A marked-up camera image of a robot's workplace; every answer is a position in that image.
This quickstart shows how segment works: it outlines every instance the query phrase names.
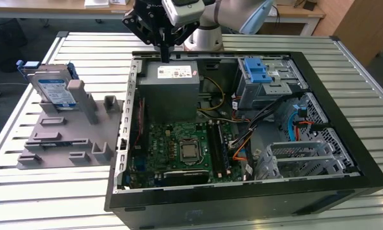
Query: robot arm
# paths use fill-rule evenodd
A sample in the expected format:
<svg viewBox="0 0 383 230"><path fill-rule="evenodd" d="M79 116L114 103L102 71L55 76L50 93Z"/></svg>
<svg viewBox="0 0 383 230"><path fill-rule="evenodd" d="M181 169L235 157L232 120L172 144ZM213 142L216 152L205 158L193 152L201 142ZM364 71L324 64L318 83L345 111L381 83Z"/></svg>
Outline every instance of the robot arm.
<svg viewBox="0 0 383 230"><path fill-rule="evenodd" d="M163 62L169 62L169 52L199 28L205 3L211 2L215 3L203 0L136 0L124 24L147 44L153 44Z"/></svg>
<svg viewBox="0 0 383 230"><path fill-rule="evenodd" d="M200 20L255 34L272 3L273 0L136 0L124 24L145 44L153 44L161 61L168 63L175 46L201 27Z"/></svg>

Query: floor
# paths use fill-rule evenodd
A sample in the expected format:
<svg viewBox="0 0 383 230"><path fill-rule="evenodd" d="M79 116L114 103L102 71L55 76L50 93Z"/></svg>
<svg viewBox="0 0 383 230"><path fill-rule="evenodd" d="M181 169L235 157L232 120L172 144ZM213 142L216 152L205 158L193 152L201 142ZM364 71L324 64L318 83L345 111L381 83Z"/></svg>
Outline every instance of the floor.
<svg viewBox="0 0 383 230"><path fill-rule="evenodd" d="M19 22L30 41L22 47L27 60L42 60L44 58L59 31L128 32L120 20L103 20L103 23L96 23L95 20L54 19L50 20L48 28L43 27L44 24L39 19L19 20ZM383 87L383 53L373 60L368 70ZM0 72L0 131L27 88L27 85L23 84L27 84L27 81L20 73Z"/></svg>

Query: metal grid surface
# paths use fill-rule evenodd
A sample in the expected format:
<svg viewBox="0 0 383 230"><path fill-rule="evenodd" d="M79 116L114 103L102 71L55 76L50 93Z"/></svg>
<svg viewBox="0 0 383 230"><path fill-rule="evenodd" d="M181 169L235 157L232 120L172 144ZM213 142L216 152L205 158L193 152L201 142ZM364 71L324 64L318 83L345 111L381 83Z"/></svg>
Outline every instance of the metal grid surface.
<svg viewBox="0 0 383 230"><path fill-rule="evenodd" d="M383 171L383 93L341 43L328 37L225 35L227 50L303 51ZM132 51L152 50L136 36L70 33L44 62L71 60L96 100L126 99ZM19 170L18 157L42 108L30 85L0 134L0 229L127 229L104 211L110 166ZM195 229L383 229L383 190L301 217L193 226Z"/></svg>

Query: orange wire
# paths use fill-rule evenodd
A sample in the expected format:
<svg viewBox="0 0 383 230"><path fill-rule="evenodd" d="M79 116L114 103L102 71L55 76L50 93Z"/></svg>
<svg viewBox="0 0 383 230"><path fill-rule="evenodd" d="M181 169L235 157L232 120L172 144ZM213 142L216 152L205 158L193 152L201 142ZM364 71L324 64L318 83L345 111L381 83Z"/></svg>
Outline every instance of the orange wire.
<svg viewBox="0 0 383 230"><path fill-rule="evenodd" d="M251 138L252 138L253 134L249 136L249 138L245 140L245 142L243 143L241 147L239 148L237 152L233 155L233 160L248 160L245 157L237 157L243 147L247 145L247 143L249 142Z"/></svg>
<svg viewBox="0 0 383 230"><path fill-rule="evenodd" d="M315 124L316 122L312 121L301 121L300 124Z"/></svg>
<svg viewBox="0 0 383 230"><path fill-rule="evenodd" d="M301 121L301 122L299 122L299 124L315 124L316 122L313 122L313 121ZM300 140L300 128L299 128L299 126L296 127L296 140Z"/></svg>
<svg viewBox="0 0 383 230"><path fill-rule="evenodd" d="M300 140L300 128L299 128L299 126L296 127L296 135L297 135L296 140Z"/></svg>
<svg viewBox="0 0 383 230"><path fill-rule="evenodd" d="M232 120L233 120L233 121L241 121L243 119L237 119L237 118L235 117L235 115L236 115L236 110L233 110L233 113L232 113Z"/></svg>

